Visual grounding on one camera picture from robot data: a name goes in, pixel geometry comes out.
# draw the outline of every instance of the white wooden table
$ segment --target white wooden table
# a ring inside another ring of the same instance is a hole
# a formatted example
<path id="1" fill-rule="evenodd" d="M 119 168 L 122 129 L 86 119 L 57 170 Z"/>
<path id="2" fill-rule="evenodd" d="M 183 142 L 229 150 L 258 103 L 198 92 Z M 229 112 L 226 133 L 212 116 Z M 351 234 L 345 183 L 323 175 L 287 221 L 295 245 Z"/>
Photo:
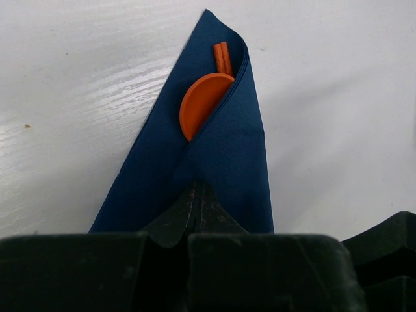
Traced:
<path id="1" fill-rule="evenodd" d="M 88 230 L 204 8 L 250 49 L 277 232 L 416 212 L 415 1 L 87 2 L 0 2 L 0 237 Z"/>

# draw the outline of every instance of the napkin fold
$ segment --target napkin fold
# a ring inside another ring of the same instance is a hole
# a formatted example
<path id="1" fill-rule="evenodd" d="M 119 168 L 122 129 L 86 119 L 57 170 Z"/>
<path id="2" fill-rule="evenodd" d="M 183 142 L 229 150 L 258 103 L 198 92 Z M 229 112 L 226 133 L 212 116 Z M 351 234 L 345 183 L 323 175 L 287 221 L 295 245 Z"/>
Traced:
<path id="1" fill-rule="evenodd" d="M 179 125 L 189 87 L 216 71 L 213 46 L 227 42 L 235 82 L 192 141 Z M 90 232 L 138 231 L 195 180 L 247 231 L 273 231 L 263 124 L 244 40 L 206 10 L 163 86 Z"/>

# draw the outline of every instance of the table surface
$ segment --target table surface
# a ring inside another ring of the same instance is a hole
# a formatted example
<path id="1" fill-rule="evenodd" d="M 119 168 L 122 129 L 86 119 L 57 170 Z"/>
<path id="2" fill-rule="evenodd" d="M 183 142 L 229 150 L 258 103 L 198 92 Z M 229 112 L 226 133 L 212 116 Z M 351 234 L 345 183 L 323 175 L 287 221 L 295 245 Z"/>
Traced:
<path id="1" fill-rule="evenodd" d="M 276 232 L 416 212 L 415 1 L 93 2 L 0 2 L 0 237 L 88 230 L 204 8 L 250 50 Z"/>

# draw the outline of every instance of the orange utensil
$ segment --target orange utensil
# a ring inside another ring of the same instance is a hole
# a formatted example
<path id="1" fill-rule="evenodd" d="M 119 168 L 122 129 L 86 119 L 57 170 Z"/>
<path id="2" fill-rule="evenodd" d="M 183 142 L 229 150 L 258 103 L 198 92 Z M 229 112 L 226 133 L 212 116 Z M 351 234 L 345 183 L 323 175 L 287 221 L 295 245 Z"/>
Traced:
<path id="1" fill-rule="evenodd" d="M 188 141 L 201 129 L 234 81 L 226 42 L 214 45 L 214 56 L 218 73 L 199 78 L 182 100 L 179 124 Z"/>

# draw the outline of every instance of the navy blue napkin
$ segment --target navy blue napkin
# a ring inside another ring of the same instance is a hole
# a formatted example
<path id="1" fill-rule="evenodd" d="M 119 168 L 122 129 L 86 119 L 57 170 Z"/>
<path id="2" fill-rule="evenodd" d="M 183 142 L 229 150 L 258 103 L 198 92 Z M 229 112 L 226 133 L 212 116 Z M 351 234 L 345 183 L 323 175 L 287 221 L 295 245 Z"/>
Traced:
<path id="1" fill-rule="evenodd" d="M 191 142 L 179 125 L 189 87 L 216 72 L 213 46 L 227 42 L 235 82 Z M 263 124 L 243 39 L 206 10 L 151 110 L 90 232 L 138 231 L 192 181 L 213 186 L 247 231 L 273 231 Z"/>

